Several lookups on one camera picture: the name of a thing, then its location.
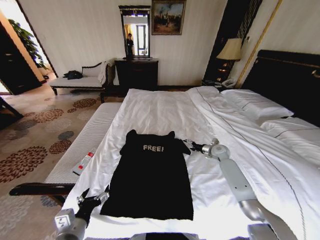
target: white towel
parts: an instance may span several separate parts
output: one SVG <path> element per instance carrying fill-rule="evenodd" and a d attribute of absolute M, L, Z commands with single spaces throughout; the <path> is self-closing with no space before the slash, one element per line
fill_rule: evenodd
<path fill-rule="evenodd" d="M 99 82 L 103 85 L 106 82 L 106 67 L 107 67 L 107 61 L 103 61 L 101 63 L 101 69 L 100 69 L 100 73 L 98 75 L 98 80 Z"/>

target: painting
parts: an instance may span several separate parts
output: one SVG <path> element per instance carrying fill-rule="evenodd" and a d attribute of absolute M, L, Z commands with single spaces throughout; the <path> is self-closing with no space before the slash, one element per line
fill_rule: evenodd
<path fill-rule="evenodd" d="M 186 0 L 152 0 L 152 35 L 181 35 Z"/>

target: white duvet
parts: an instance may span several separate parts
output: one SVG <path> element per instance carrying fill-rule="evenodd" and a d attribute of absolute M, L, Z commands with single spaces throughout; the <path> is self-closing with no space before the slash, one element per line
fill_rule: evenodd
<path fill-rule="evenodd" d="M 250 182 L 260 203 L 282 218 L 299 240 L 319 239 L 320 171 L 300 161 L 299 155 L 284 143 L 237 113 L 214 87 L 197 87 L 186 92 L 129 90 L 96 154 L 68 195 L 64 209 L 74 208 L 76 212 L 79 209 L 76 197 L 87 188 L 90 188 L 88 196 L 106 188 L 131 129 L 138 134 L 157 135 L 175 131 L 177 138 L 192 139 L 199 144 L 218 138 L 230 149 L 231 158 Z M 247 226 L 253 222 L 240 210 L 219 164 L 198 152 L 185 155 L 185 161 L 193 221 L 109 217 L 99 215 L 101 207 L 97 207 L 86 236 L 121 238 L 147 232 L 182 232 L 208 240 L 247 237 Z"/>

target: wooden dresser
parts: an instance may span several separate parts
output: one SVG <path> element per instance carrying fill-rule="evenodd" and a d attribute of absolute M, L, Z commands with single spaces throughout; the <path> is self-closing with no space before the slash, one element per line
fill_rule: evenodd
<path fill-rule="evenodd" d="M 156 90 L 158 85 L 156 58 L 115 60 L 120 87 L 123 89 Z"/>

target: green leaves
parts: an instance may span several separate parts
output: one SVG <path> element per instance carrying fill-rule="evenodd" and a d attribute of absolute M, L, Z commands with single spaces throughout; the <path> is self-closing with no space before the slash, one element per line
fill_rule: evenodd
<path fill-rule="evenodd" d="M 35 36 L 33 36 L 27 30 L 21 28 L 20 23 L 14 21 L 12 19 L 8 19 L 8 21 L 12 25 L 12 27 L 13 27 L 14 31 L 16 32 L 16 34 L 18 35 L 18 37 L 20 38 L 25 49 L 28 51 L 29 55 L 33 59 L 35 65 L 38 68 L 48 69 L 45 66 L 45 63 L 44 63 L 41 55 L 38 53 L 38 50 L 36 48 L 37 45 L 34 43 L 34 41 L 32 41 L 32 38 L 34 38 Z"/>

